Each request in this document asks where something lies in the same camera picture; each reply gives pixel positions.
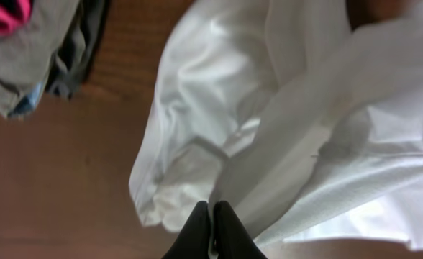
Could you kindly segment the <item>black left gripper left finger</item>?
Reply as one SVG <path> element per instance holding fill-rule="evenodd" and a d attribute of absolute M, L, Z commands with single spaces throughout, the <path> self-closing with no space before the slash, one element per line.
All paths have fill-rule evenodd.
<path fill-rule="evenodd" d="M 209 259 L 210 235 L 208 204 L 200 201 L 162 259 Z"/>

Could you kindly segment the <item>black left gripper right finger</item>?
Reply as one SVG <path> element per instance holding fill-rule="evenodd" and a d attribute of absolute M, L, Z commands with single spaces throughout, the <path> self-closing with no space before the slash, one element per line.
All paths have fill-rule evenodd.
<path fill-rule="evenodd" d="M 214 236 L 218 259 L 266 259 L 227 201 L 214 206 Z"/>

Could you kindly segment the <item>white printed t-shirt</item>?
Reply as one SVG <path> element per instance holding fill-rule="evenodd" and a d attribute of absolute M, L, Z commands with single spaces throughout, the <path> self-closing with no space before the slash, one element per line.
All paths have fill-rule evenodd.
<path fill-rule="evenodd" d="M 230 203 L 258 246 L 423 250 L 423 1 L 357 29 L 344 1 L 195 1 L 172 31 L 129 190 L 178 232 Z"/>

